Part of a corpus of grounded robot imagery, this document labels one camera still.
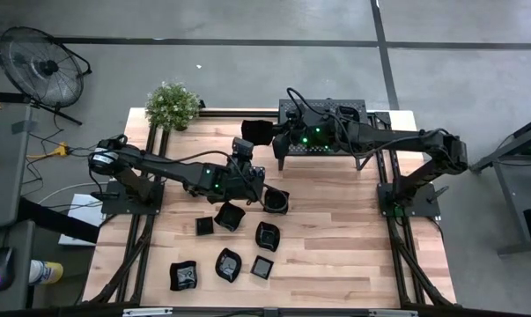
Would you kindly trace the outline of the black desk bar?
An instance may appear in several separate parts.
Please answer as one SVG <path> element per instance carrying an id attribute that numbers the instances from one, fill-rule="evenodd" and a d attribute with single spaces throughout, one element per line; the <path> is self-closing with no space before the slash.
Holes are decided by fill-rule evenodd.
<path id="1" fill-rule="evenodd" d="M 96 225 L 91 225 L 25 198 L 20 198 L 18 201 L 17 221 L 25 220 L 32 220 L 37 226 L 48 231 L 91 243 L 96 243 L 99 237 L 100 229 Z"/>

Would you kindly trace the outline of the yellow and white can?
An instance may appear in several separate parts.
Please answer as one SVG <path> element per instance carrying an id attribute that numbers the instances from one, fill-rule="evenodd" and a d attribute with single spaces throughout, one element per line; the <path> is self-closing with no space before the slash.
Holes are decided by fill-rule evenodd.
<path id="1" fill-rule="evenodd" d="M 55 284 L 63 276 L 63 265 L 59 262 L 31 260 L 29 269 L 29 285 Z"/>

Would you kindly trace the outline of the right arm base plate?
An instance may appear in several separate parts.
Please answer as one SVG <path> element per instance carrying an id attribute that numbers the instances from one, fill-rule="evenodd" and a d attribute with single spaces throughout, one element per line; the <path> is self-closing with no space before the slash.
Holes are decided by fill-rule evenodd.
<path id="1" fill-rule="evenodd" d="M 420 188 L 415 195 L 405 201 L 392 199 L 392 183 L 380 183 L 377 196 L 380 214 L 384 217 L 437 217 L 440 215 L 437 194 L 432 183 Z"/>

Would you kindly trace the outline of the grey equipment stand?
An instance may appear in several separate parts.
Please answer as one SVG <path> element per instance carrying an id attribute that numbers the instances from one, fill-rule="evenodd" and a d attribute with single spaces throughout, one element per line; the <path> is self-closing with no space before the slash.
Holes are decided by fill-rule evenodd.
<path id="1" fill-rule="evenodd" d="M 519 236 L 518 242 L 501 247 L 498 255 L 531 252 L 531 239 L 523 215 L 524 210 L 531 209 L 531 122 L 508 135 L 497 149 L 472 165 L 470 171 L 480 173 L 488 167 L 497 175 Z"/>

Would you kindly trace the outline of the black perforated metal shelf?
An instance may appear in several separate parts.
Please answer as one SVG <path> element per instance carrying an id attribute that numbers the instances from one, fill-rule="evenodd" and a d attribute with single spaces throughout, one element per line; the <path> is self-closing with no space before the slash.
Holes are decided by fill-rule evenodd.
<path id="1" fill-rule="evenodd" d="M 283 125 L 286 123 L 286 110 L 299 107 L 303 113 L 302 123 L 308 127 L 308 135 L 310 136 L 309 148 L 304 150 L 302 147 L 291 146 L 287 156 L 347 156 L 349 147 L 343 139 L 341 125 L 348 122 L 342 122 L 336 116 L 338 106 L 356 108 L 361 114 L 361 123 L 370 123 L 370 115 L 366 111 L 363 100 L 325 99 L 309 100 L 306 103 L 280 100 L 276 124 Z M 285 158 L 277 160 L 279 170 L 284 169 Z"/>

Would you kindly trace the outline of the small square black plate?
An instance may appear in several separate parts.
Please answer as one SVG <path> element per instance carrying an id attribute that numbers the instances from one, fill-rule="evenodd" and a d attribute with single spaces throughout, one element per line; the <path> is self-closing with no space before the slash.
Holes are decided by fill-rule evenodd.
<path id="1" fill-rule="evenodd" d="M 214 233 L 213 217 L 200 217 L 195 220 L 195 234 L 197 236 Z"/>
<path id="2" fill-rule="evenodd" d="M 258 276 L 264 280 L 268 280 L 270 272 L 273 268 L 273 265 L 274 265 L 273 261 L 267 258 L 264 258 L 260 255 L 257 255 L 255 257 L 255 260 L 254 260 L 254 263 L 253 263 L 253 266 L 250 272 L 255 276 Z"/>

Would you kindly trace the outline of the black computer mouse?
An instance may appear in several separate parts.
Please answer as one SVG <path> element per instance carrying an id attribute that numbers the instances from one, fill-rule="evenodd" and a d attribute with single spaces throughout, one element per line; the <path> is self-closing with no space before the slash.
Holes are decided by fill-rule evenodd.
<path id="1" fill-rule="evenodd" d="M 0 291 L 10 288 L 14 277 L 14 249 L 0 247 Z"/>

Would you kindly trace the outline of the black floor fan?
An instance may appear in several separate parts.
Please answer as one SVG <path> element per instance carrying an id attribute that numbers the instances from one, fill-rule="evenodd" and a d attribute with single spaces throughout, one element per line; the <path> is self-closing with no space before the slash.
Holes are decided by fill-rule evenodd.
<path id="1" fill-rule="evenodd" d="M 62 41 L 36 28 L 11 27 L 0 35 L 0 66 L 32 107 L 83 124 L 63 110 L 78 102 L 92 67 Z"/>

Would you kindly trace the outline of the grey side desk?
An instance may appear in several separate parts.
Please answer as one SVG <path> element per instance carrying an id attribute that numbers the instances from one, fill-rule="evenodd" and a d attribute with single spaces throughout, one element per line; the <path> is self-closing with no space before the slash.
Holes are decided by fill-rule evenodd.
<path id="1" fill-rule="evenodd" d="M 0 312 L 26 308 L 34 222 L 18 221 L 28 129 L 33 117 L 29 106 L 0 109 L 0 248 L 14 253 L 12 285 L 0 291 Z"/>

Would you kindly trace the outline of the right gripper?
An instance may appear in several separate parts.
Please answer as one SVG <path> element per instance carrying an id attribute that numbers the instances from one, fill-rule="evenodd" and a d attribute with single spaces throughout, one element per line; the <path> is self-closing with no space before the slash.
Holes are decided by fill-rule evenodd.
<path id="1" fill-rule="evenodd" d="M 270 126 L 271 132 L 278 132 L 273 138 L 272 146 L 276 159 L 284 159 L 291 146 L 302 147 L 304 150 L 310 147 L 310 136 L 308 127 L 302 123 L 300 129 L 292 129 L 286 123 L 283 125 L 273 124 Z"/>

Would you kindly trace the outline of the yellow power plug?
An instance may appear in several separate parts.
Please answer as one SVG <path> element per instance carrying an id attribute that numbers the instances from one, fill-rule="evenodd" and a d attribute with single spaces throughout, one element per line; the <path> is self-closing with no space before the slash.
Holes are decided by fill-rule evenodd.
<path id="1" fill-rule="evenodd" d="M 68 156 L 68 150 L 69 150 L 69 146 L 65 142 L 62 142 L 58 144 L 58 146 L 49 153 L 41 154 L 41 155 L 27 155 L 26 157 L 28 159 L 44 159 L 44 158 L 49 158 L 49 157 L 54 157 L 54 156 L 65 157 L 65 156 Z"/>

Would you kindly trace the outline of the wavy square black plate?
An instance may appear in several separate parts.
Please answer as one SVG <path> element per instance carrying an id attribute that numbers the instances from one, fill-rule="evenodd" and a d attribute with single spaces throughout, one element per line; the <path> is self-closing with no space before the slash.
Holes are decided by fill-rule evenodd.
<path id="1" fill-rule="evenodd" d="M 270 145 L 273 140 L 273 122 L 244 120 L 241 124 L 242 138 L 253 145 Z"/>
<path id="2" fill-rule="evenodd" d="M 195 261 L 173 262 L 169 269 L 170 290 L 195 289 L 198 283 Z"/>
<path id="3" fill-rule="evenodd" d="M 214 217 L 214 222 L 227 229 L 230 232 L 235 232 L 246 212 L 232 203 L 226 202 Z"/>
<path id="4" fill-rule="evenodd" d="M 265 211 L 285 215 L 289 209 L 289 197 L 289 192 L 275 189 L 274 200 L 272 202 L 265 202 L 268 207 L 268 210 Z"/>

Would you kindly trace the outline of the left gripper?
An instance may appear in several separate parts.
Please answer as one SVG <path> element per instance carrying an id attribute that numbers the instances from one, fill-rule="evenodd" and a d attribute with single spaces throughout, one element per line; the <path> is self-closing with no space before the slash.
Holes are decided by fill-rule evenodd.
<path id="1" fill-rule="evenodd" d="M 240 172 L 235 166 L 219 166 L 212 174 L 210 203 L 246 200 L 268 210 L 265 202 L 274 200 L 275 189 L 266 187 L 260 199 L 264 180 L 265 168 L 262 166 L 245 165 Z"/>

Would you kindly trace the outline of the silver metal bracket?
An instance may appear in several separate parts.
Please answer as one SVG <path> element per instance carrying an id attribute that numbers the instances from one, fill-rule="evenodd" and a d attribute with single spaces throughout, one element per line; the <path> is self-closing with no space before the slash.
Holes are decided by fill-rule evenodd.
<path id="1" fill-rule="evenodd" d="M 419 317 L 417 311 L 399 309 L 370 309 L 368 317 Z"/>
<path id="2" fill-rule="evenodd" d="M 122 317 L 171 317 L 171 307 L 138 307 L 127 308 L 122 312 Z"/>

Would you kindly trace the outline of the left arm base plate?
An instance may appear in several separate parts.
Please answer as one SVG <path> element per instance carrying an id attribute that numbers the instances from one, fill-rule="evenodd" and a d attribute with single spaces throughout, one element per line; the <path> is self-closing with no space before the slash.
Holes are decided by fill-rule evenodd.
<path id="1" fill-rule="evenodd" d="M 132 195 L 120 182 L 110 181 L 103 193 L 101 212 L 106 215 L 157 215 L 163 201 L 165 184 L 156 182 L 147 202 Z"/>

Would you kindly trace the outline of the green potted plant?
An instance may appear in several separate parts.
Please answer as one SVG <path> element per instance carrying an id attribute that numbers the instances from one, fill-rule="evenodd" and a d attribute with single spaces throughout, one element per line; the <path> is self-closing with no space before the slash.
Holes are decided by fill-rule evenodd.
<path id="1" fill-rule="evenodd" d="M 199 115 L 199 96 L 183 83 L 163 81 L 148 94 L 145 118 L 164 131 L 183 131 Z"/>

